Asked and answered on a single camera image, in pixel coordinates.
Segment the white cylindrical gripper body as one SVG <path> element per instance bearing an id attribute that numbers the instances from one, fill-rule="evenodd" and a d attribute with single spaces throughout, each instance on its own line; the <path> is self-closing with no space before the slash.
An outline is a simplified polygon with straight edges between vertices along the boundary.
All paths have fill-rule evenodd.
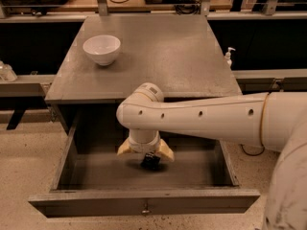
<path id="1" fill-rule="evenodd" d="M 148 153 L 159 147 L 160 135 L 157 130 L 131 129 L 129 145 L 133 151 Z"/>

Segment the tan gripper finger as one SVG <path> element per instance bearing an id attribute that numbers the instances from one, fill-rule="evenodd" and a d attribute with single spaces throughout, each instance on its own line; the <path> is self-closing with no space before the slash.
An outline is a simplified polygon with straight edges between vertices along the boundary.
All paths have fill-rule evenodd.
<path id="1" fill-rule="evenodd" d="M 131 148 L 130 148 L 130 140 L 126 139 L 123 144 L 118 148 L 117 154 L 118 155 L 123 155 L 126 153 L 131 153 Z"/>
<path id="2" fill-rule="evenodd" d="M 167 145 L 167 143 L 163 139 L 160 140 L 159 146 L 155 150 L 154 154 L 160 157 L 162 160 L 165 160 L 168 162 L 175 161 L 174 152 L 170 149 L 170 147 Z"/>

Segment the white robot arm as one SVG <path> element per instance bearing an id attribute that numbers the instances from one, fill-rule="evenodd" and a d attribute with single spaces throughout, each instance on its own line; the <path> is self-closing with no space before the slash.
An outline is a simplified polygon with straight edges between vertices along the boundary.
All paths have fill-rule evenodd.
<path id="1" fill-rule="evenodd" d="M 307 230 L 307 99 L 304 92 L 272 92 L 166 103 L 143 83 L 116 111 L 129 130 L 120 154 L 151 153 L 170 161 L 161 131 L 275 150 L 262 230 Z"/>

